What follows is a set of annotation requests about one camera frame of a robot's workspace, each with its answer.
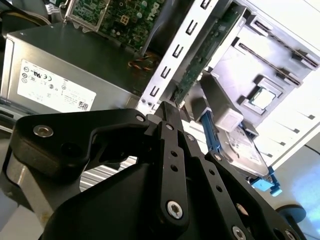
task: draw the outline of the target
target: green circuit board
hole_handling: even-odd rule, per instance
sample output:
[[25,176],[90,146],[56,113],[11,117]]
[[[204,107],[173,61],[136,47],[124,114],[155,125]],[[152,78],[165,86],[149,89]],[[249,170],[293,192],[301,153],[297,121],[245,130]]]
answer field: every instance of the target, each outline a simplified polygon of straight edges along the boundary
[[[110,0],[99,33],[139,51],[147,41],[165,0]],[[97,25],[106,0],[78,0],[73,15]]]
[[238,6],[230,7],[223,17],[213,25],[209,34],[186,69],[176,91],[173,93],[173,99],[177,106],[184,101],[188,92],[197,81],[199,75],[208,65],[212,56],[226,39],[230,30],[235,26],[243,12],[244,10],[238,10]]

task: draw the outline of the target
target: barcode sticker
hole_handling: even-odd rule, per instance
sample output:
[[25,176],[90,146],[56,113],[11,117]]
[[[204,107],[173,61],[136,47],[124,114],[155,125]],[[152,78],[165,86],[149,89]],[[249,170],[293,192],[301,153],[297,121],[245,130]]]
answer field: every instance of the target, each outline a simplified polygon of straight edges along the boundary
[[90,111],[96,93],[22,60],[17,94],[61,113]]

